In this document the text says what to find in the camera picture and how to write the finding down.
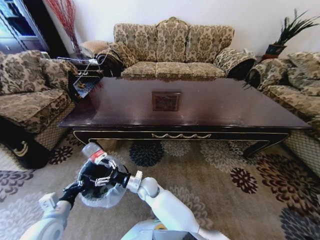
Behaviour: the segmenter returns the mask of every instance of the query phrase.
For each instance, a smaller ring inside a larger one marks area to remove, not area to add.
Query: metal handle
[[[207,138],[211,137],[211,134],[207,134],[205,136],[199,136],[198,134],[195,133],[195,134],[193,134],[191,136],[185,136],[182,133],[180,133],[180,134],[178,134],[176,136],[172,136],[172,135],[166,133],[165,135],[158,136],[158,135],[152,133],[152,137],[156,138],[156,139],[164,139],[166,137],[168,137],[170,139],[178,139],[178,138],[183,138],[183,139],[193,139],[193,138],[196,138],[196,139],[207,139]]]

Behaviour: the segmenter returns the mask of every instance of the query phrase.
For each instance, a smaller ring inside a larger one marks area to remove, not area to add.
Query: potted plant
[[[314,21],[320,18],[320,16],[314,16],[307,19],[301,19],[301,17],[307,11],[298,15],[298,10],[294,9],[294,20],[290,22],[288,16],[284,18],[284,25],[281,28],[281,34],[274,44],[270,44],[265,54],[262,57],[262,61],[265,59],[276,59],[279,54],[287,47],[285,43],[293,38],[295,35],[300,33],[302,30],[317,26],[320,23],[315,23]]]

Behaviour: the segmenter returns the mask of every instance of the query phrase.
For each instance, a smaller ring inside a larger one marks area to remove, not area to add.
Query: table top
[[[253,127],[306,129],[308,124],[244,81],[128,80],[104,77],[60,127]],[[152,92],[181,92],[178,111],[153,111]]]

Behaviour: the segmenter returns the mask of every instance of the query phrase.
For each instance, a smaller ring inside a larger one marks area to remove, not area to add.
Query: cabinet
[[[0,0],[0,51],[48,51],[48,45],[22,0]]]

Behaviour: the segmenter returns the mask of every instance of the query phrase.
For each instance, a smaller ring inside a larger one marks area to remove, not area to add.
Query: sofa backrest
[[[235,30],[227,25],[191,25],[186,42],[185,61],[213,63],[217,54],[229,47]]]
[[[189,26],[170,17],[157,25],[156,60],[158,62],[184,62]]]
[[[157,26],[118,23],[113,29],[114,41],[123,42],[139,61],[156,61]]]

